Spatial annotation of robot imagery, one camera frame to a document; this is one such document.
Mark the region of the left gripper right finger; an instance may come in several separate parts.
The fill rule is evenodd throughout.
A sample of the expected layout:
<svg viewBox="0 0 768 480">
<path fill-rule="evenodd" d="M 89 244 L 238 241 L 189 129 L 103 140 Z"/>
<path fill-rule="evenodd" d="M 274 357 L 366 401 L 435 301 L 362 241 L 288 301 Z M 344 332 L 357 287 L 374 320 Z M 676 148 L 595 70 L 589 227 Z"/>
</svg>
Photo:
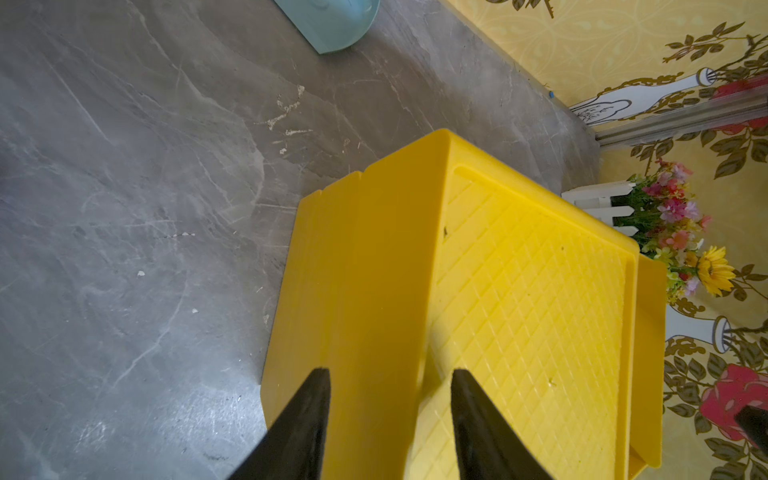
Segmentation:
<svg viewBox="0 0 768 480">
<path fill-rule="evenodd" d="M 452 373 L 451 414 L 460 478 L 551 479 L 466 369 Z"/>
</svg>

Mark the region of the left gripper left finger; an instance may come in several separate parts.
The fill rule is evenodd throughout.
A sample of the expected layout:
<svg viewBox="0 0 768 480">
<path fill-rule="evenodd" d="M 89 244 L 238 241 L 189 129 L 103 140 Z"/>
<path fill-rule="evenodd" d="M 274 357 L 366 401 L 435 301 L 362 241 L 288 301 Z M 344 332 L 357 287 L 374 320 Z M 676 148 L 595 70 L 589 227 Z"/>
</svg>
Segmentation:
<svg viewBox="0 0 768 480">
<path fill-rule="evenodd" d="M 331 403 L 327 368 L 313 369 L 232 479 L 319 479 Z"/>
</svg>

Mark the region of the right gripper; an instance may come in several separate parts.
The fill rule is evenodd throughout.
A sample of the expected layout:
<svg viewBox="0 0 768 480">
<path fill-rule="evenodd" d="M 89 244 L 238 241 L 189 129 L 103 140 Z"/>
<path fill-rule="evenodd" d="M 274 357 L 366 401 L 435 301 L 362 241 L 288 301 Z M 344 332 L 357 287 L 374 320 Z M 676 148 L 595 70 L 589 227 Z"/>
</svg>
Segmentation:
<svg viewBox="0 0 768 480">
<path fill-rule="evenodd" d="M 768 454 L 768 412 L 755 406 L 745 406 L 735 420 L 744 436 L 763 454 Z"/>
</svg>

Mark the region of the yellow drawer cabinet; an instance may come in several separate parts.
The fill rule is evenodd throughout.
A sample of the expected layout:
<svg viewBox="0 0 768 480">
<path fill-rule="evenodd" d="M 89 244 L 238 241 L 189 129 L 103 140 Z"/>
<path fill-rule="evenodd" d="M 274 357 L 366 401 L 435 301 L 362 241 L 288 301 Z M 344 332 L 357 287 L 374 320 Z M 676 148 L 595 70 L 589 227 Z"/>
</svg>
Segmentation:
<svg viewBox="0 0 768 480">
<path fill-rule="evenodd" d="M 455 479 L 468 370 L 557 479 L 662 456 L 665 269 L 447 130 L 303 198 L 267 351 L 273 424 L 330 372 L 326 479 Z"/>
</svg>

